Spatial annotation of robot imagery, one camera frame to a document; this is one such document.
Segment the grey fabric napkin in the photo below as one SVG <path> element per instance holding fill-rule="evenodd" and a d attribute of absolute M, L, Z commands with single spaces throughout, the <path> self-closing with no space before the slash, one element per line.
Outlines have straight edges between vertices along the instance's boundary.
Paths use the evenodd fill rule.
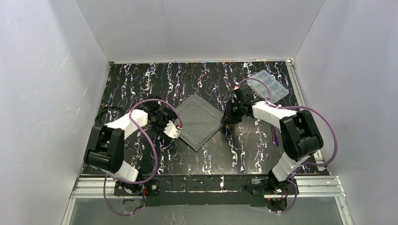
<path fill-rule="evenodd" d="M 190 95 L 176 109 L 183 122 L 179 138 L 195 152 L 222 127 L 223 113 L 197 94 Z"/>

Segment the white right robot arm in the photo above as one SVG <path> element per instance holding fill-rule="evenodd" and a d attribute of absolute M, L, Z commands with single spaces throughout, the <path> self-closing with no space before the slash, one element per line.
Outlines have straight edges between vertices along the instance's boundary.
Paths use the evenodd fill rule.
<path fill-rule="evenodd" d="M 323 139 L 310 111 L 283 109 L 267 100 L 256 100 L 248 86 L 235 87 L 233 92 L 235 99 L 227 102 L 222 124 L 237 124 L 244 116 L 250 116 L 271 124 L 281 132 L 284 153 L 268 173 L 269 181 L 286 181 L 299 166 L 323 147 Z"/>

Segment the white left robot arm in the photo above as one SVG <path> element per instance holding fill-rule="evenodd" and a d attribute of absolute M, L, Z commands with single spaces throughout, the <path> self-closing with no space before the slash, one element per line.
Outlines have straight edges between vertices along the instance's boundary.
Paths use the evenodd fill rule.
<path fill-rule="evenodd" d="M 157 172 L 158 156 L 151 138 L 143 129 L 146 125 L 157 128 L 172 139 L 179 138 L 183 129 L 182 118 L 170 103 L 160 98 L 142 100 L 121 118 L 107 124 L 93 125 L 84 163 L 127 184 L 149 182 Z M 137 180 L 138 170 L 124 160 L 125 140 L 138 130 L 149 142 L 154 156 L 154 167 L 150 176 L 140 181 Z"/>

